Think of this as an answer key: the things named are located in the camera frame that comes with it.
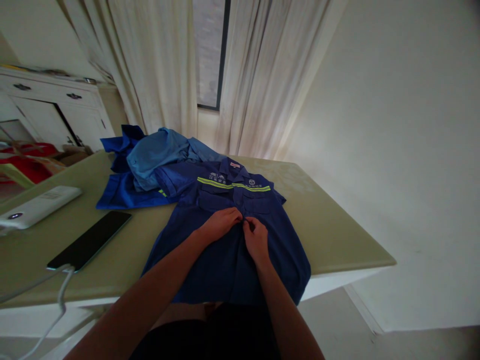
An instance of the red object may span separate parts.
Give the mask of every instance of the red object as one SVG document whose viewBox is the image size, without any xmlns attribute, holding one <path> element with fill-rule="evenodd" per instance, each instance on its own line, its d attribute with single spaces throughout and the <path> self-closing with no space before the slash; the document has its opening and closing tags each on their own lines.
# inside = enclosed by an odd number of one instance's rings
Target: red object
<svg viewBox="0 0 480 360">
<path fill-rule="evenodd" d="M 52 144 L 46 142 L 36 142 L 33 144 L 24 144 L 18 148 L 23 155 L 35 157 L 47 157 L 57 153 L 57 149 Z M 0 153 L 15 154 L 13 147 L 0 150 Z"/>
<path fill-rule="evenodd" d="M 12 156 L 0 159 L 0 164 L 12 164 L 35 184 L 52 176 L 45 166 L 28 157 Z"/>
<path fill-rule="evenodd" d="M 23 144 L 21 146 L 16 146 L 16 149 L 20 151 L 24 156 L 32 156 L 39 158 L 44 158 L 51 154 L 57 153 L 57 149 L 55 148 L 55 146 L 46 142 Z M 13 147 L 8 147 L 6 149 L 0 150 L 0 153 L 15 154 L 15 149 Z M 50 171 L 48 171 L 41 163 L 24 156 L 16 155 L 9 158 L 0 159 L 0 164 L 12 164 L 35 184 L 41 183 L 43 180 L 48 179 L 52 176 Z M 8 184 L 14 182 L 8 181 L 8 178 L 6 178 L 6 176 L 2 176 L 1 179 L 1 184 Z"/>
</svg>

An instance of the shirt pocket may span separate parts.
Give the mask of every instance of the shirt pocket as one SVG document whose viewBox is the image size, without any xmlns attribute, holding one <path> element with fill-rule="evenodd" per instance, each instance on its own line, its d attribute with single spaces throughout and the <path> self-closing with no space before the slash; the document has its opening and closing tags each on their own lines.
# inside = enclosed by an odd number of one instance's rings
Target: shirt pocket
<svg viewBox="0 0 480 360">
<path fill-rule="evenodd" d="M 198 206 L 203 210 L 216 212 L 233 205 L 228 189 L 204 185 L 198 191 Z"/>
<path fill-rule="evenodd" d="M 244 190 L 243 206 L 251 214 L 270 214 L 270 200 L 263 191 Z"/>
</svg>

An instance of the window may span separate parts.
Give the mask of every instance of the window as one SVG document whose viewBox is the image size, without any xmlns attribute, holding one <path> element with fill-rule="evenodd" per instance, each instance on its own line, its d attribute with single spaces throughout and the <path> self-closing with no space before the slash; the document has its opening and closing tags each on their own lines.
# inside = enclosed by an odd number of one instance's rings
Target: window
<svg viewBox="0 0 480 360">
<path fill-rule="evenodd" d="M 230 0 L 193 0 L 199 108 L 220 109 L 229 15 Z"/>
</svg>

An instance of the phone screen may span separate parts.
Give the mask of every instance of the phone screen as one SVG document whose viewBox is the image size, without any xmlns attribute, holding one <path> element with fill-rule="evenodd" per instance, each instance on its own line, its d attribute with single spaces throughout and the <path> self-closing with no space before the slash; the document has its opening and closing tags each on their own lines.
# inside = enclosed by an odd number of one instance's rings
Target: phone screen
<svg viewBox="0 0 480 360">
<path fill-rule="evenodd" d="M 62 265 L 70 264 L 75 267 L 75 272 L 79 271 L 131 217 L 129 213 L 110 211 L 50 261 L 47 268 L 55 270 Z"/>
</svg>

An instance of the white wall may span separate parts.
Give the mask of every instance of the white wall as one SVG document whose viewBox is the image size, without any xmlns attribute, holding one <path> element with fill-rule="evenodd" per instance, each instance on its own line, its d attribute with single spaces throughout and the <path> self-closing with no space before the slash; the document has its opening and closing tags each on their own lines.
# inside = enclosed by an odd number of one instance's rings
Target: white wall
<svg viewBox="0 0 480 360">
<path fill-rule="evenodd" d="M 350 1 L 286 160 L 398 261 L 354 288 L 385 331 L 480 324 L 480 12 Z"/>
<path fill-rule="evenodd" d="M 0 32 L 0 62 L 2 64 L 17 64 L 19 59 L 15 55 L 4 35 Z"/>
<path fill-rule="evenodd" d="M 56 0 L 2 0 L 0 32 L 23 65 L 102 79 Z"/>
</svg>

